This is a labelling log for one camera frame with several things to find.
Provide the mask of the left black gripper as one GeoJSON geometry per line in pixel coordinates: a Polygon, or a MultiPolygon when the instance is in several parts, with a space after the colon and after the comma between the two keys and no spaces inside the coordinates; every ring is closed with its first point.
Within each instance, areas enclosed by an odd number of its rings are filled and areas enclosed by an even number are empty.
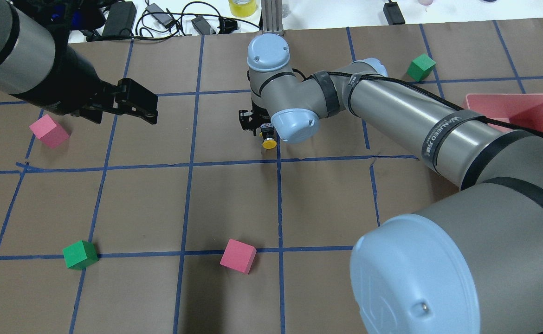
{"type": "Polygon", "coordinates": [[[103,114],[110,113],[134,116],[156,125],[157,104],[155,93],[131,78],[122,78],[117,85],[103,80],[66,85],[57,89],[51,102],[44,105],[44,110],[58,116],[81,117],[93,123],[101,123],[103,114]]]}

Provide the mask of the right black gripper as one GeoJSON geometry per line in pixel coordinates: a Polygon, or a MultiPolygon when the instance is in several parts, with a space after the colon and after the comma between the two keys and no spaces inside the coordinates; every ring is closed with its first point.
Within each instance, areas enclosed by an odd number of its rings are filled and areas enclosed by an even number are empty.
{"type": "Polygon", "coordinates": [[[261,99],[251,97],[251,110],[239,110],[239,123],[243,131],[255,133],[256,129],[264,133],[274,133],[269,112],[261,106],[261,99]]]}

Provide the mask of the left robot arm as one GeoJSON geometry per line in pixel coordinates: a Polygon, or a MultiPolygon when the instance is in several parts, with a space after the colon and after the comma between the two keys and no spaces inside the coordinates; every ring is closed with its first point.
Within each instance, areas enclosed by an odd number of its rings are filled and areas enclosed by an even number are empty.
{"type": "Polygon", "coordinates": [[[0,0],[0,91],[58,116],[101,123],[104,113],[158,120],[155,93],[132,80],[100,79],[68,44],[102,27],[113,0],[0,0]]]}

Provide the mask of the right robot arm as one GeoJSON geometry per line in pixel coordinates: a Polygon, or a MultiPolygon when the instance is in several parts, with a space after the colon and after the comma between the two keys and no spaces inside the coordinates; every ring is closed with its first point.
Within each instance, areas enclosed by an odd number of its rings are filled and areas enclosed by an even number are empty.
{"type": "Polygon", "coordinates": [[[299,80],[288,42],[248,44],[244,130],[284,144],[348,112],[457,191],[356,241],[349,277],[369,334],[543,334],[543,132],[493,120],[356,60],[299,80]]]}

